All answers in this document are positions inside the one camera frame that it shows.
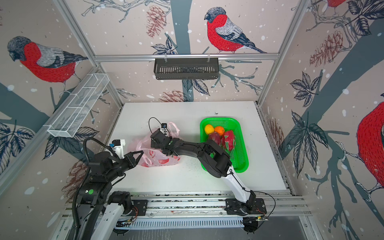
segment bird illustration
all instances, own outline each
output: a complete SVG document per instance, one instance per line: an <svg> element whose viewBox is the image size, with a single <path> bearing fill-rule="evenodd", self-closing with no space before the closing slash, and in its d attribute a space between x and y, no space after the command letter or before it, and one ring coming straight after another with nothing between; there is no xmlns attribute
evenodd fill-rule
<svg viewBox="0 0 384 240"><path fill-rule="evenodd" d="M218 49L217 53L221 51L235 53L236 50L243 48L265 53L244 35L241 28L232 23L222 7L214 7L208 10L204 20L208 21L208 39Z"/></svg>
<svg viewBox="0 0 384 240"><path fill-rule="evenodd" d="M8 42L8 52L13 61L20 60L36 77L51 83L63 83L75 75L76 66L87 57L32 42L30 39L17 36Z"/></svg>
<svg viewBox="0 0 384 240"><path fill-rule="evenodd" d="M346 154L361 160L371 174L376 178L377 184L371 190L367 190L359 182L355 184L362 187L367 193L367 202L371 202L371 194L373 191L384 188L384 102L381 102L372 112L365 116L358 127L358 154L351 154L345 151L344 145L341 142L336 142L341 145L344 151L345 160Z"/></svg>

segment white table surface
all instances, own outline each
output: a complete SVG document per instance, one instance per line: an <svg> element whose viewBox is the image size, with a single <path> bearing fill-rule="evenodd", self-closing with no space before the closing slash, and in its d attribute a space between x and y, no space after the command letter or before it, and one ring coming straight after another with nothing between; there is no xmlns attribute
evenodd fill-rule
<svg viewBox="0 0 384 240"><path fill-rule="evenodd" d="M248 169L238 176L252 190L286 189L254 102L126 103L110 143L113 139L125 139L126 149L133 139L143 138L149 133L150 117L156 117L160 122L174 122L180 129L179 137L190 142L200 142L200 122L204 118L236 119L242 128L249 159ZM151 128L159 127L156 119L151 119ZM173 166L136 166L126 174L127 176L113 187L113 191L152 194L230 191L224 181L203 170L197 158L188 156L182 156L179 163Z"/></svg>

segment pink plastic bag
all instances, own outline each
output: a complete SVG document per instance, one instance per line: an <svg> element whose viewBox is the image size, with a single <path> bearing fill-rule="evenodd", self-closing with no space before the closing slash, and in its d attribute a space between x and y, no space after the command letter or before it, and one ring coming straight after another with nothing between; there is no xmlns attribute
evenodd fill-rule
<svg viewBox="0 0 384 240"><path fill-rule="evenodd" d="M180 130L173 122L168 123L168 130L171 137L179 137ZM170 166L175 165L179 160L179 156L166 156L160 149L151 148L151 133L145 136L141 140L136 140L129 145L128 151L140 151L144 152L138 165L143 167L157 167L157 166Z"/></svg>

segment bird beak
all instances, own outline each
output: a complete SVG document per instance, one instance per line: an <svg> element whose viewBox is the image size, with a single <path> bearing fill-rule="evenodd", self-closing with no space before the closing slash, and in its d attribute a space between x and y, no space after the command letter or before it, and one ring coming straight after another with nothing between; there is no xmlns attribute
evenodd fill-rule
<svg viewBox="0 0 384 240"><path fill-rule="evenodd" d="M14 53L9 53L9 56L12 58L13 61L16 60L16 58L15 58L15 54L14 54Z"/></svg>

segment yellow fruit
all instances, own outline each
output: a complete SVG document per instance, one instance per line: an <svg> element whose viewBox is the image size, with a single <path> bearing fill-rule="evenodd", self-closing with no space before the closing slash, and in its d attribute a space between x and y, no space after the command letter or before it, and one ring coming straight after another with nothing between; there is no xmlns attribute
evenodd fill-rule
<svg viewBox="0 0 384 240"><path fill-rule="evenodd" d="M214 127L211 124L205 126L204 131L207 135L213 133L215 131Z"/></svg>
<svg viewBox="0 0 384 240"><path fill-rule="evenodd" d="M225 133L225 130L222 126L217 126L217 127L215 127L215 132L220 134L220 136L223 136L223 134Z"/></svg>

